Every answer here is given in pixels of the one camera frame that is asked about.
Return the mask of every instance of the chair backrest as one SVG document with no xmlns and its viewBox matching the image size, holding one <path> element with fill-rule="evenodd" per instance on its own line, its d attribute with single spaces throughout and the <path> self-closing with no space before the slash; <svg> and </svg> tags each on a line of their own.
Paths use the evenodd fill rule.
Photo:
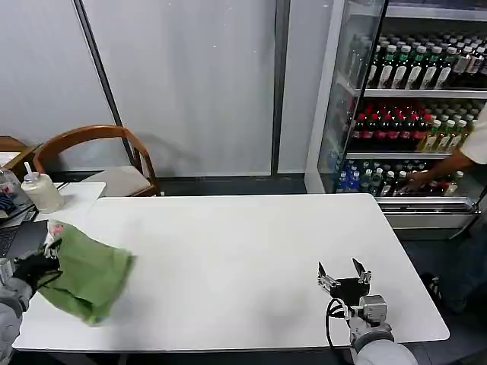
<svg viewBox="0 0 487 365">
<path fill-rule="evenodd" d="M 145 159 L 151 181 L 154 183 L 157 181 L 149 153 L 145 146 L 127 128 L 119 127 L 118 125 L 87 125 L 57 135 L 37 149 L 36 155 L 33 158 L 33 164 L 38 172 L 45 173 L 46 170 L 43 161 L 57 157 L 64 150 L 77 144 L 102 138 L 126 138 L 133 146 L 135 168 L 140 173 L 143 173 L 141 154 Z"/>
</svg>

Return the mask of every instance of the chair seat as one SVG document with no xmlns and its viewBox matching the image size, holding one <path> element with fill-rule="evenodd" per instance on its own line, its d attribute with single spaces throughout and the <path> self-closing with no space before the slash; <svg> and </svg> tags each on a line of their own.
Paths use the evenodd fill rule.
<svg viewBox="0 0 487 365">
<path fill-rule="evenodd" d="M 104 196 L 130 196 L 151 186 L 150 182 L 134 167 L 111 167 L 84 179 L 85 182 L 107 184 Z"/>
</svg>

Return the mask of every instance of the person's hand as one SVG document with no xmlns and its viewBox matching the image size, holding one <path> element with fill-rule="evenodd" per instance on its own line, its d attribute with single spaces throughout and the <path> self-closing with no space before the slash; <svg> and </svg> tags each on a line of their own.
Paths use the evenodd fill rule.
<svg viewBox="0 0 487 365">
<path fill-rule="evenodd" d="M 426 185 L 433 180 L 427 171 L 408 173 L 406 178 L 409 179 L 409 183 L 406 185 L 405 190 L 413 192 L 419 190 L 423 185 Z"/>
</svg>

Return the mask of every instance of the wooden chair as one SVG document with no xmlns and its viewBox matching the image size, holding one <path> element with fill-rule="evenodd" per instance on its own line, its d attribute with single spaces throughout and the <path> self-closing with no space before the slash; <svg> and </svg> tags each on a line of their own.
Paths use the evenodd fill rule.
<svg viewBox="0 0 487 365">
<path fill-rule="evenodd" d="M 72 146 L 102 138 L 126 138 L 133 147 L 134 164 L 133 166 L 112 167 L 83 181 L 105 182 L 107 184 L 105 196 L 161 196 L 149 153 L 140 140 L 127 128 L 115 125 L 88 125 L 72 129 L 51 138 L 40 146 L 33 158 L 33 164 L 38 172 L 45 173 L 43 162 L 58 156 Z M 143 175 L 140 155 L 144 157 L 150 176 L 148 179 Z"/>
</svg>

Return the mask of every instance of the gray floor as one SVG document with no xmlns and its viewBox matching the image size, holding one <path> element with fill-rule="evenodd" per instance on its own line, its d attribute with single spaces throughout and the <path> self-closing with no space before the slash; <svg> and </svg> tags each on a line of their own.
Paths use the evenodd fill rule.
<svg viewBox="0 0 487 365">
<path fill-rule="evenodd" d="M 207 178 L 207 179 L 162 179 L 161 190 L 165 195 L 258 195 L 258 194 L 304 194 L 306 192 L 302 176 L 280 176 L 279 178 Z M 440 274 L 447 270 L 457 241 L 408 241 L 404 242 L 406 252 L 419 274 L 433 272 Z M 443 365 L 458 363 L 487 350 L 487 325 L 471 314 L 454 316 L 442 313 L 450 329 L 450 339 L 446 341 L 408 344 L 420 365 Z M 114 354 L 91 354 L 99 364 L 116 364 Z M 55 364 L 46 354 L 19 353 L 14 356 L 14 364 L 44 363 Z M 252 353 L 225 354 L 131 354 L 128 364 L 165 363 L 167 365 L 197 364 L 335 364 L 329 350 L 316 351 L 260 351 Z"/>
</svg>

